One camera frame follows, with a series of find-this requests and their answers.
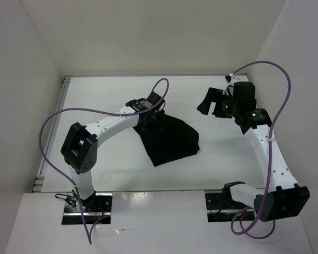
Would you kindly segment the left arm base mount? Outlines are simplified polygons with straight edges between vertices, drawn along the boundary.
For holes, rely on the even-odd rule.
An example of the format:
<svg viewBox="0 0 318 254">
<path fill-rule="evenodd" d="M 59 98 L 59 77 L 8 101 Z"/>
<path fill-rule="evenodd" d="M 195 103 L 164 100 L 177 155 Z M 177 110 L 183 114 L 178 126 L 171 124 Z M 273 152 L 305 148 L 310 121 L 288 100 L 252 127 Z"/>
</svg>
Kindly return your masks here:
<svg viewBox="0 0 318 254">
<path fill-rule="evenodd" d="M 83 224 L 79 203 L 72 193 L 57 193 L 55 198 L 65 202 L 62 225 L 80 225 Z M 98 219 L 105 216 L 99 224 L 110 224 L 112 209 L 112 193 L 96 193 L 93 204 L 89 207 L 83 206 L 83 215 L 86 224 L 93 224 Z"/>
</svg>

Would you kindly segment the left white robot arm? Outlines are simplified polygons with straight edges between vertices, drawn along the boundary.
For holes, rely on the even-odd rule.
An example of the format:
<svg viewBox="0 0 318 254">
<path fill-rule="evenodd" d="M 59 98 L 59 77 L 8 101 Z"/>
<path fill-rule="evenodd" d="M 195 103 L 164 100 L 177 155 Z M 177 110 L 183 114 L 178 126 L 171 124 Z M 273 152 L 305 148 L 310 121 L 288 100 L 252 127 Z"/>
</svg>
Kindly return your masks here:
<svg viewBox="0 0 318 254">
<path fill-rule="evenodd" d="M 95 205 L 91 170 L 96 164 L 100 145 L 138 125 L 158 130 L 163 121 L 164 105 L 165 100 L 151 92 L 147 98 L 128 101 L 113 116 L 86 125 L 78 122 L 71 125 L 60 152 L 70 169 L 77 207 L 87 212 Z"/>
</svg>

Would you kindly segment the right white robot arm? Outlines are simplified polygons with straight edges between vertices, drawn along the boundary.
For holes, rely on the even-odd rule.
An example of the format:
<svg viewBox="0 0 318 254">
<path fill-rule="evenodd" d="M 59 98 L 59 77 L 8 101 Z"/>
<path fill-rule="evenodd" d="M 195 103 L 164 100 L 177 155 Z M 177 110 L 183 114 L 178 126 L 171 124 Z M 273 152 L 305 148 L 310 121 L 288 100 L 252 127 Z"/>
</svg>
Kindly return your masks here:
<svg viewBox="0 0 318 254">
<path fill-rule="evenodd" d="M 197 110 L 206 115 L 211 104 L 217 118 L 231 119 L 249 141 L 264 177 L 265 189 L 244 182 L 232 182 L 222 189 L 222 202 L 228 208 L 242 203 L 252 208 L 262 222 L 297 216 L 310 197 L 306 186 L 299 186 L 279 149 L 272 120 L 263 108 L 257 108 L 252 82 L 233 84 L 232 94 L 210 87 Z"/>
</svg>

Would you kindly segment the black skirt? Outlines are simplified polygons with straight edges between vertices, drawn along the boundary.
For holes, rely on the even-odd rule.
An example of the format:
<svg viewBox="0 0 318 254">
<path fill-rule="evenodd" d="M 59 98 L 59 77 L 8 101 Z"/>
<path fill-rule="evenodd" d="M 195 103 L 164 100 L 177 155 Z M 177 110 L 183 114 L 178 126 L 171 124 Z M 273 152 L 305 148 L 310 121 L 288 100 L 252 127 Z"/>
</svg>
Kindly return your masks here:
<svg viewBox="0 0 318 254">
<path fill-rule="evenodd" d="M 200 150 L 199 133 L 186 122 L 164 115 L 159 129 L 148 130 L 142 124 L 134 127 L 153 166 L 193 156 Z"/>
</svg>

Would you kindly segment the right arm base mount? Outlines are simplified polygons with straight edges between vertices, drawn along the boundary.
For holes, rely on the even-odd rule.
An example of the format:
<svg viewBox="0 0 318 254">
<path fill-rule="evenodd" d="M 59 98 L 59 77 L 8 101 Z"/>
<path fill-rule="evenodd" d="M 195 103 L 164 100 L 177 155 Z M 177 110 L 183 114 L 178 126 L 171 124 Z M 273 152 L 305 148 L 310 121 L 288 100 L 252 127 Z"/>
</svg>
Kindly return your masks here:
<svg viewBox="0 0 318 254">
<path fill-rule="evenodd" d="M 205 202 L 208 223 L 230 222 L 239 210 L 245 208 L 238 202 L 228 205 L 221 192 L 205 192 Z"/>
</svg>

